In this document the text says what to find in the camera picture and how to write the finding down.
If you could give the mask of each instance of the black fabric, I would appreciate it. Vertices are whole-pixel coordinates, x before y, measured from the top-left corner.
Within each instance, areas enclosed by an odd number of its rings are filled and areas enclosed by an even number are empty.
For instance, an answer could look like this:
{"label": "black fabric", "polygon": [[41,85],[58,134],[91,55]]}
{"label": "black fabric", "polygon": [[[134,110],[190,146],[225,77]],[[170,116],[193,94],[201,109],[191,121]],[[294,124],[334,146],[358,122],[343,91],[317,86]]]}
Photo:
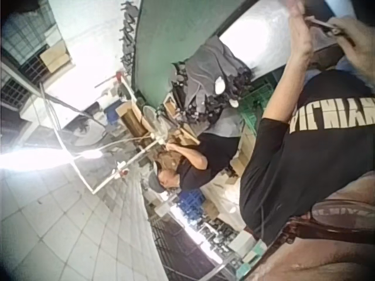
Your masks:
{"label": "black fabric", "polygon": [[229,162],[236,154],[240,138],[225,138],[211,133],[199,135],[199,145],[186,146],[194,149],[207,158],[206,170],[199,170],[183,157],[177,167],[180,174],[180,188],[193,190],[210,182],[220,171],[229,166]]}
{"label": "black fabric", "polygon": [[289,217],[374,169],[374,113],[370,89],[331,70],[307,83],[290,126],[262,119],[240,189],[241,215],[258,238],[269,245]]}

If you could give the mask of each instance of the green wall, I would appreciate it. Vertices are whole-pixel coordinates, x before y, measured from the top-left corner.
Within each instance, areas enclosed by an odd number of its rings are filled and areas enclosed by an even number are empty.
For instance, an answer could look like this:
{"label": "green wall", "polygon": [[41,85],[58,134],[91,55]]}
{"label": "green wall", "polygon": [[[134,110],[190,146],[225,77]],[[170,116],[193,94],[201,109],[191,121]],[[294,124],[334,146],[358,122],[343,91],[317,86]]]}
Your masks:
{"label": "green wall", "polygon": [[143,0],[137,31],[135,88],[159,105],[170,63],[190,57],[244,0]]}

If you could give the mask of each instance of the metal grate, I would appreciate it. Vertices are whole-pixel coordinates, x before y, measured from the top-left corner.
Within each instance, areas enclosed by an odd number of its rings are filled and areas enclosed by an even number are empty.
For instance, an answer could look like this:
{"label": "metal grate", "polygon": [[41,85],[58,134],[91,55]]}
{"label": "metal grate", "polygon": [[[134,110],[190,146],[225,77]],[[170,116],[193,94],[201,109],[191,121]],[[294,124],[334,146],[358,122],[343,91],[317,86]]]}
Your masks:
{"label": "metal grate", "polygon": [[10,78],[1,88],[1,101],[16,109],[21,109],[29,97],[29,91],[13,78]]}
{"label": "metal grate", "polygon": [[47,49],[48,45],[44,45],[19,68],[19,71],[35,86],[52,76],[52,73],[40,58],[40,54]]}
{"label": "metal grate", "polygon": [[35,12],[14,14],[7,19],[1,30],[1,47],[23,65],[46,44],[45,32],[54,24],[51,7],[42,0]]}
{"label": "metal grate", "polygon": [[[48,68],[39,57],[47,48],[48,46],[44,45],[19,67],[19,71],[35,86],[38,86],[39,82],[43,82],[52,76],[52,73],[49,72]],[[1,71],[1,76],[1,101],[16,109],[21,109],[30,97],[29,91],[23,88],[3,70]]]}
{"label": "metal grate", "polygon": [[[199,280],[214,268],[199,246],[173,220],[168,222],[152,221],[151,229],[156,248],[169,280]],[[222,281],[226,280],[226,278],[219,273],[211,280]]]}

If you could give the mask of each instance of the hand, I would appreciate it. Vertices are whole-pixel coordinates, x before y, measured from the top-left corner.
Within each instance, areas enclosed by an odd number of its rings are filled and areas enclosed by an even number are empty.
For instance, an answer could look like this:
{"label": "hand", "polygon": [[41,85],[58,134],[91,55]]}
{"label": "hand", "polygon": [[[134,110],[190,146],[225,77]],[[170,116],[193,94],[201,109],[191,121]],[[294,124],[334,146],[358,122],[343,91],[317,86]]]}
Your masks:
{"label": "hand", "polygon": [[347,59],[361,74],[375,83],[375,29],[350,17],[332,18],[328,21],[341,28],[345,36],[338,36],[337,43],[343,49]]}
{"label": "hand", "polygon": [[165,145],[165,149],[167,151],[174,151],[176,150],[176,147],[178,147],[177,144],[173,143],[173,142],[168,142],[166,145]]}
{"label": "hand", "polygon": [[312,57],[312,36],[305,22],[305,7],[300,0],[288,0],[291,58],[309,63]]}

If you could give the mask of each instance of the green crate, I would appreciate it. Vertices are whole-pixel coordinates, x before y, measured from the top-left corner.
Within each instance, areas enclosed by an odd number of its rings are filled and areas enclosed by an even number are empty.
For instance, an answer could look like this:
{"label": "green crate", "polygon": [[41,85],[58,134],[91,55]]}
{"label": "green crate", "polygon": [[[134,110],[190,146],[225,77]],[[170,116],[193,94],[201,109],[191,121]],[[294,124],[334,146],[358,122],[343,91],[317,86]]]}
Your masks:
{"label": "green crate", "polygon": [[251,129],[255,136],[257,135],[255,131],[255,123],[257,122],[257,118],[254,114],[256,105],[260,104],[262,108],[265,109],[274,92],[273,86],[267,80],[263,80],[260,83],[258,82],[257,86],[258,87],[241,99],[238,107],[238,111],[244,118],[246,125]]}

